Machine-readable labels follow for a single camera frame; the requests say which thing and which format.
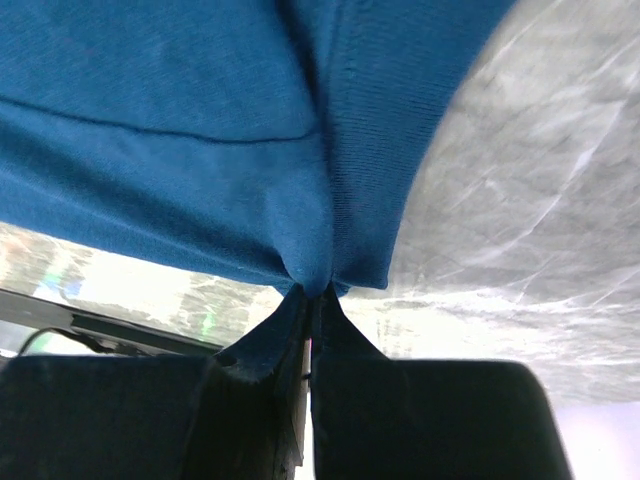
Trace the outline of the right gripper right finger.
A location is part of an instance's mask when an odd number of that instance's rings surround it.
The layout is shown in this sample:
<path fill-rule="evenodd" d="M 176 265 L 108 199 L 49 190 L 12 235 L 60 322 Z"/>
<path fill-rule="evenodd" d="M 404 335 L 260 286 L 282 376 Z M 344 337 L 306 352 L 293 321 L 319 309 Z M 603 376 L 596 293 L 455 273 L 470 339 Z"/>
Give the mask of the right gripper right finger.
<path fill-rule="evenodd" d="M 312 304 L 319 479 L 568 479 L 547 396 L 523 364 L 393 360 L 333 288 Z"/>

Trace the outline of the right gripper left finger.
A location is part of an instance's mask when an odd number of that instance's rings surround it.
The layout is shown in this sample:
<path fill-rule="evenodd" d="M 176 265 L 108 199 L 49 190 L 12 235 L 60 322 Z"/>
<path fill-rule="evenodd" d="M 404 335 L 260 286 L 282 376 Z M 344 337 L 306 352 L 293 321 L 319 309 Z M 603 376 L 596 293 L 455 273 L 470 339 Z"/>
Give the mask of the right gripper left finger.
<path fill-rule="evenodd" d="M 214 355 L 33 354 L 1 364 L 5 479 L 291 479 L 303 462 L 307 301 L 292 288 Z"/>

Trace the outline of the blue t shirt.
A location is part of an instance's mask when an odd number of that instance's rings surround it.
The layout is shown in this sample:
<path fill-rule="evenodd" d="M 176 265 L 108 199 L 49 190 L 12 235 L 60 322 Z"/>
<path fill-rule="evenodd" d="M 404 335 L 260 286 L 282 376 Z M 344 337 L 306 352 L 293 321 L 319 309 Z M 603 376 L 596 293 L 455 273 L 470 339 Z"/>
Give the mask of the blue t shirt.
<path fill-rule="evenodd" d="M 1 218 L 270 285 L 383 289 L 509 1 L 5 1 Z"/>

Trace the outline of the black base beam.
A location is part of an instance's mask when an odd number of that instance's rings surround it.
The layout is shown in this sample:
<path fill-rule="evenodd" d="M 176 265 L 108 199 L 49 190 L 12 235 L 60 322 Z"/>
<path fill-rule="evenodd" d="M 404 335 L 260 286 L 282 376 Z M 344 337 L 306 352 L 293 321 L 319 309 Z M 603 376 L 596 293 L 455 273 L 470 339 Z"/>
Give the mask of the black base beam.
<path fill-rule="evenodd" d="M 70 334 L 105 351 L 122 347 L 127 355 L 214 355 L 222 350 L 219 345 L 7 290 L 1 292 L 1 319 L 40 333 Z"/>

